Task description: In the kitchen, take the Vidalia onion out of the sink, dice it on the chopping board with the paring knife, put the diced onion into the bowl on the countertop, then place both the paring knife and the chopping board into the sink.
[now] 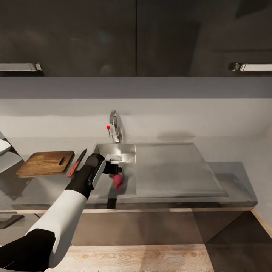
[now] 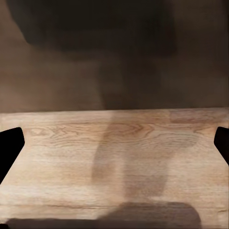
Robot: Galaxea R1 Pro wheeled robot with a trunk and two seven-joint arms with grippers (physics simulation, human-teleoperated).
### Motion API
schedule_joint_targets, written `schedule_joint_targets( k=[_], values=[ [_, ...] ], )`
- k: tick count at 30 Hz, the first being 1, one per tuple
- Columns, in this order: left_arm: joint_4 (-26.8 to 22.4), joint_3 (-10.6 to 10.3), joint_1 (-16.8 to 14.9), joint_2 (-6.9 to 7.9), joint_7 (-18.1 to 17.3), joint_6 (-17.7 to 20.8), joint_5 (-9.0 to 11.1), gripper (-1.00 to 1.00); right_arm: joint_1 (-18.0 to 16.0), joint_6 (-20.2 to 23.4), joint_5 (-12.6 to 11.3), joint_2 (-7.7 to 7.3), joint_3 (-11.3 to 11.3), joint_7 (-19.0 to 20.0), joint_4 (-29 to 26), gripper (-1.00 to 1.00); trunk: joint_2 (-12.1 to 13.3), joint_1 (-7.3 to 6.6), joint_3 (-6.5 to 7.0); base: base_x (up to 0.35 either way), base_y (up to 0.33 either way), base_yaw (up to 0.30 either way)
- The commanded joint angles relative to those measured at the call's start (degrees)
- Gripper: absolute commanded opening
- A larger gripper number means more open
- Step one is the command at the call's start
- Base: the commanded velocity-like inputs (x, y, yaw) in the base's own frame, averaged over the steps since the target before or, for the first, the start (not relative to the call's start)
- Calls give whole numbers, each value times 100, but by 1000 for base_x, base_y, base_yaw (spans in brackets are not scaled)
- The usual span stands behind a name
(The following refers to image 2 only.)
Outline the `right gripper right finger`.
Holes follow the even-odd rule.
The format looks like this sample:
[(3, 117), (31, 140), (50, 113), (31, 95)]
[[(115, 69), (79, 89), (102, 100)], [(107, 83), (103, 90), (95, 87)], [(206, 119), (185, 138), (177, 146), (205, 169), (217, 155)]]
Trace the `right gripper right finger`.
[(229, 129), (218, 127), (214, 144), (229, 165)]

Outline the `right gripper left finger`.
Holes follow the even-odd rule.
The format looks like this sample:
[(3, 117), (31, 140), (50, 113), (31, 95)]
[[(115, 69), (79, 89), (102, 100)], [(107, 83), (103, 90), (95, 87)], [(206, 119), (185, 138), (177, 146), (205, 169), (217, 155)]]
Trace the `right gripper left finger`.
[(0, 132), (0, 184), (25, 145), (20, 127)]

